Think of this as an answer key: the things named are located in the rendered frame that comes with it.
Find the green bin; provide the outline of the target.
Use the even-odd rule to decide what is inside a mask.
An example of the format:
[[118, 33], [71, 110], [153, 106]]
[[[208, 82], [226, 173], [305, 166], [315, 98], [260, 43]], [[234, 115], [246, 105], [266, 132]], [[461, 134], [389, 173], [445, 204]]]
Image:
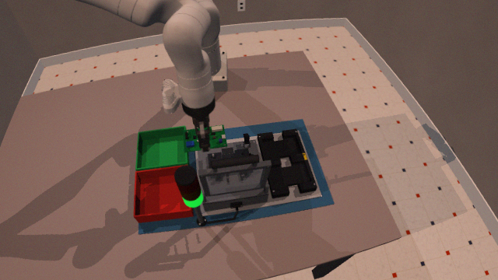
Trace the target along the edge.
[[183, 130], [187, 129], [180, 126], [139, 132], [135, 170], [189, 165], [189, 153], [184, 152]]

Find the green circuit board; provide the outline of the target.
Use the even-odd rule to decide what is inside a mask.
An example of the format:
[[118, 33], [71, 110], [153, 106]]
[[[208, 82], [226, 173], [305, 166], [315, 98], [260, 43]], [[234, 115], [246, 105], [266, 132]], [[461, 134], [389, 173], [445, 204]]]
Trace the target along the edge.
[[[227, 143], [226, 143], [224, 126], [217, 125], [209, 128], [210, 128], [210, 134], [209, 134], [210, 149], [226, 147]], [[184, 152], [194, 152], [202, 150], [199, 147], [198, 136], [195, 134], [195, 129], [184, 130], [183, 135], [184, 135]]]

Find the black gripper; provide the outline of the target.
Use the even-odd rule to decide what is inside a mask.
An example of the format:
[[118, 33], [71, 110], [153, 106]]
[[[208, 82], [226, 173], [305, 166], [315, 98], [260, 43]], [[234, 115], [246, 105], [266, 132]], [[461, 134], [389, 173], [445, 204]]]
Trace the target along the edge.
[[[183, 110], [186, 113], [186, 115], [192, 117], [193, 124], [195, 125], [195, 134], [198, 136], [198, 143], [199, 143], [200, 149], [202, 149], [202, 152], [210, 151], [209, 114], [213, 112], [215, 105], [216, 105], [215, 97], [209, 105], [207, 105], [205, 107], [201, 107], [201, 108], [190, 108], [190, 107], [186, 107], [185, 105], [182, 104]], [[206, 116], [206, 119], [205, 119], [205, 116]], [[207, 124], [206, 124], [206, 122], [207, 122]], [[200, 131], [198, 130], [197, 127], [200, 128]], [[204, 128], [208, 128], [208, 129], [204, 130]], [[204, 147], [208, 147], [208, 148], [204, 148]]]

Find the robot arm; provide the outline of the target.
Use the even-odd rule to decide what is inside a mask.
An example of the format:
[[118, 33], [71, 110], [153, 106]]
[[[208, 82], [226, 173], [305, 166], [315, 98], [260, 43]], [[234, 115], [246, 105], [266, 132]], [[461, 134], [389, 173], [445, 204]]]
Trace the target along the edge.
[[220, 16], [212, 0], [76, 1], [104, 9], [138, 26], [165, 24], [163, 45], [176, 68], [178, 80], [178, 84], [171, 79], [163, 81], [166, 114], [174, 113], [181, 103], [201, 108], [213, 101], [212, 75], [221, 69], [221, 56]]

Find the red open-top bin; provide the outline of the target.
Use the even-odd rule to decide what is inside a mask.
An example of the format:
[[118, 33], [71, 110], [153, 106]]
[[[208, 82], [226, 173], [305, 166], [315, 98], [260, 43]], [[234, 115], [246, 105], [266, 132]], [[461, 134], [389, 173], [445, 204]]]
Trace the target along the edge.
[[194, 217], [174, 179], [179, 167], [135, 172], [134, 218], [138, 223]]

